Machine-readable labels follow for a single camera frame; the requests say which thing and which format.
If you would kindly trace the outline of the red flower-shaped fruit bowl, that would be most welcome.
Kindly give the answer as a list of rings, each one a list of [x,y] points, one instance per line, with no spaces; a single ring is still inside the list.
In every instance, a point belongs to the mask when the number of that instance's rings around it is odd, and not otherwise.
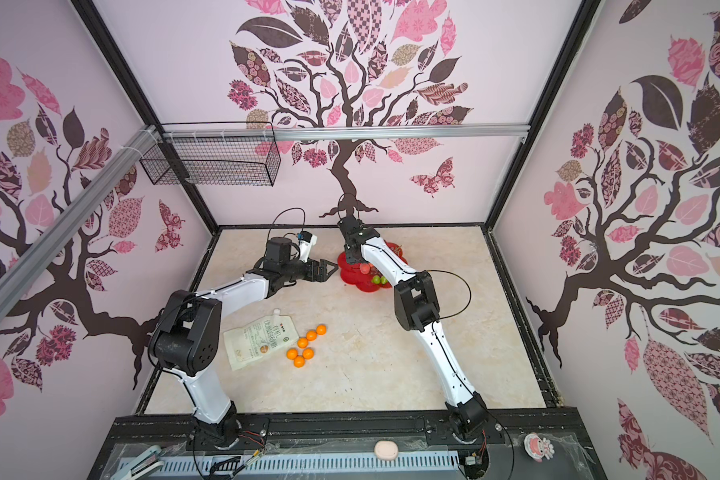
[[[362,292],[366,293],[374,293],[376,291],[382,290],[382,289],[391,289],[393,287],[393,284],[389,281],[389,279],[384,276],[380,270],[378,270],[373,264],[369,264],[371,267],[371,271],[369,274],[362,274],[360,272],[360,265],[350,265],[347,264],[345,261],[345,255],[344,253],[341,253],[337,258],[337,263],[339,265],[339,273],[341,279],[349,285],[354,285],[356,288],[358,288]],[[378,275],[379,277],[386,277],[388,280],[387,284],[373,284],[371,282],[371,279],[374,275]]]

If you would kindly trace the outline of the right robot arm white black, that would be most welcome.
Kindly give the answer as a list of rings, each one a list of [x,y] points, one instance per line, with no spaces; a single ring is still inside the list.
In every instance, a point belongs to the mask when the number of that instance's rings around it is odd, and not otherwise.
[[[449,345],[431,274],[408,265],[376,229],[359,219],[346,217],[338,226],[346,261],[373,266],[392,285],[395,317],[404,330],[418,336],[438,373],[454,436],[464,443],[473,440],[484,428],[488,407]]]

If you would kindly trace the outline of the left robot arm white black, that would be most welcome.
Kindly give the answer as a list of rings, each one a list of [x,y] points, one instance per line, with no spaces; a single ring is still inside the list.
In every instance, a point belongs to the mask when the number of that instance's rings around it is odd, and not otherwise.
[[[329,280],[339,266],[312,259],[316,243],[317,237],[310,233],[295,240],[270,238],[264,255],[241,278],[205,292],[177,290],[158,316],[148,354],[161,371],[178,378],[193,404],[196,428],[216,448],[231,448],[243,435],[235,404],[213,367],[222,319],[301,280]]]

